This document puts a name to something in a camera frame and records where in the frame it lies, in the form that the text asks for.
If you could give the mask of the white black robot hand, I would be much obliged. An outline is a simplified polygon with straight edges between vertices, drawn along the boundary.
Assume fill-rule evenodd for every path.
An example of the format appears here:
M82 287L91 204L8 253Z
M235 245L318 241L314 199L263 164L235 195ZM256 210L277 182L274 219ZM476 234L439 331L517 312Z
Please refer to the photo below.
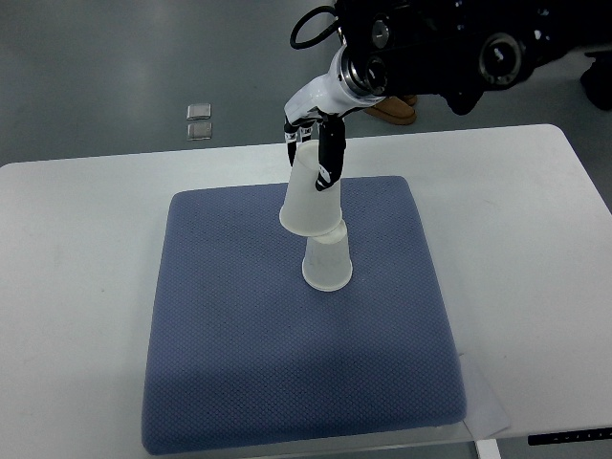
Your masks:
M343 45L327 73L311 80L285 104L284 135L290 163L295 160L297 144L307 142L312 127L318 126L316 190L326 190L340 179L346 148L344 117L382 99L365 89Z

